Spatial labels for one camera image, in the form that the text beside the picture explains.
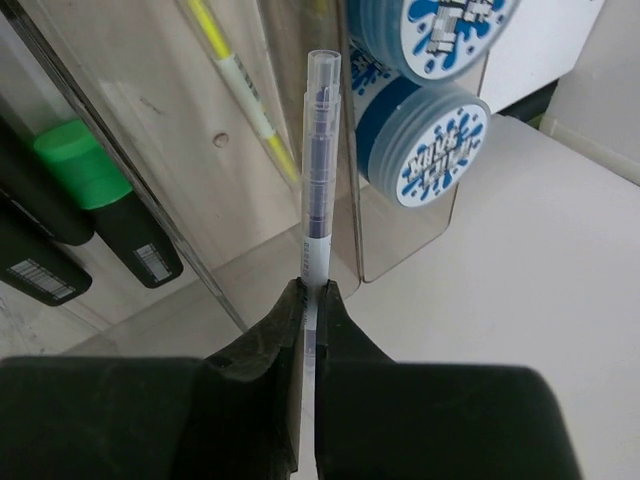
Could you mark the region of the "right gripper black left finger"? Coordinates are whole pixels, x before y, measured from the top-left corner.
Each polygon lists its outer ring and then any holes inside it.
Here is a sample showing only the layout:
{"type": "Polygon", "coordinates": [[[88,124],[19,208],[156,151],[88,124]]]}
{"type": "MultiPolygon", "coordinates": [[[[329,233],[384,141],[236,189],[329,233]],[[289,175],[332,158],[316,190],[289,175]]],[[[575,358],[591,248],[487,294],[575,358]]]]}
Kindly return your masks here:
{"type": "Polygon", "coordinates": [[[1,363],[5,479],[287,479],[298,468],[304,288],[205,358],[1,363]]]}

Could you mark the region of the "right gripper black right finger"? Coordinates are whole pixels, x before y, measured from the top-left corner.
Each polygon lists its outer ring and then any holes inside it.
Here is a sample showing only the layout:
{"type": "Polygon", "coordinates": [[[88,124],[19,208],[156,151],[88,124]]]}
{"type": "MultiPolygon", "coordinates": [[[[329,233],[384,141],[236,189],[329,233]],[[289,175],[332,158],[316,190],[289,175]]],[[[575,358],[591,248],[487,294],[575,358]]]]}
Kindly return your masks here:
{"type": "Polygon", "coordinates": [[[316,340],[322,479],[569,479],[573,447],[546,380],[524,366],[391,359],[335,282],[316,340]]]}

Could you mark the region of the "pink cap black highlighter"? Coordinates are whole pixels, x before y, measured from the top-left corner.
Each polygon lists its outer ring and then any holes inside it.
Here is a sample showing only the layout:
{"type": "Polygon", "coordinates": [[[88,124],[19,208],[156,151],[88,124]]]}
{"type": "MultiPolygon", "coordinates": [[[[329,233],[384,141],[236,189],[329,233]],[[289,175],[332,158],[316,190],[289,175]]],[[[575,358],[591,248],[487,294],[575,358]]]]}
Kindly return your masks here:
{"type": "Polygon", "coordinates": [[[22,197],[1,188],[1,281],[40,303],[57,307],[92,286],[91,275],[60,247],[92,236],[83,213],[65,196],[22,197]]]}

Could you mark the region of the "green cap black highlighter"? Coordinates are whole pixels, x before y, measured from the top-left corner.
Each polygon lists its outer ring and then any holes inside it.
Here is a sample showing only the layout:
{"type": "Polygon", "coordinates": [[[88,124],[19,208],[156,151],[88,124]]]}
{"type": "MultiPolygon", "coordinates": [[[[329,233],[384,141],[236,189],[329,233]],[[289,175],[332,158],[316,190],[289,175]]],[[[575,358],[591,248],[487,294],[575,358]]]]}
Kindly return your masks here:
{"type": "Polygon", "coordinates": [[[39,134],[32,147],[142,285],[155,289],[183,273],[169,236],[82,120],[39,134]]]}

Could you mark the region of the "yellow slim highlighter pen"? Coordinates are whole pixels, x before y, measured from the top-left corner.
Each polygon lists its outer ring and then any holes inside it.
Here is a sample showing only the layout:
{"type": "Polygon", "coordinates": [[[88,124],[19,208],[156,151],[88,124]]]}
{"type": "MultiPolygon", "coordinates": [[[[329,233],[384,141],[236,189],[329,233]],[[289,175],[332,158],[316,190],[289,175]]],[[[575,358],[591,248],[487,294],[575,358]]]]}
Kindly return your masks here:
{"type": "Polygon", "coordinates": [[[249,72],[232,48],[213,9],[207,1],[180,1],[179,4],[264,151],[281,176],[291,185],[297,185],[299,174],[294,159],[272,123],[249,72]]]}

